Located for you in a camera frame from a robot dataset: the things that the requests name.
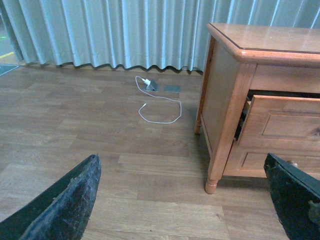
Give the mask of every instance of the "dresser top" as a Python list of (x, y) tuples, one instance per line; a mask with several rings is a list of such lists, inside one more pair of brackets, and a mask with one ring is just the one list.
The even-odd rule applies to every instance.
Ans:
[(239, 62), (320, 67), (320, 29), (209, 23)]

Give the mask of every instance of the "wooden dresser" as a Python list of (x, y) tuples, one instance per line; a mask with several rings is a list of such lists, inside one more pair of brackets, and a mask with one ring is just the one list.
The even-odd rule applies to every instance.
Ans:
[(195, 133), (223, 175), (265, 177), (267, 153), (320, 179), (320, 29), (209, 23)]

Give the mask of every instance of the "dresser leg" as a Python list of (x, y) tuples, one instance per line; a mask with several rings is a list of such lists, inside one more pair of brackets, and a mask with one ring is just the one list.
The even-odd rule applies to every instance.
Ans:
[(217, 188), (218, 181), (219, 180), (212, 180), (208, 178), (205, 183), (205, 192), (207, 194), (213, 194)]
[(195, 122), (194, 133), (195, 134), (200, 134), (200, 128), (201, 128), (201, 120), (197, 120)]

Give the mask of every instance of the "wooden floor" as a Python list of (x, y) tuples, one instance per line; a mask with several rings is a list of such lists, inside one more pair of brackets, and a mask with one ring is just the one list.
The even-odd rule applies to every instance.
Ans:
[[(160, 96), (137, 90), (155, 79)], [(204, 191), (209, 154), (194, 135), (202, 77), (19, 67), (0, 77), (0, 221), (91, 154), (102, 175), (85, 240), (287, 240), (266, 179), (223, 178)], [(166, 84), (181, 93), (165, 93)]]

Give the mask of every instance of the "curtain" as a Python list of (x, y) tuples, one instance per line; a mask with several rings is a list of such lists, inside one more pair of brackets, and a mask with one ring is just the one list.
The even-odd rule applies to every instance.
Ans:
[(319, 28), (319, 0), (0, 0), (18, 60), (203, 70), (210, 22)]

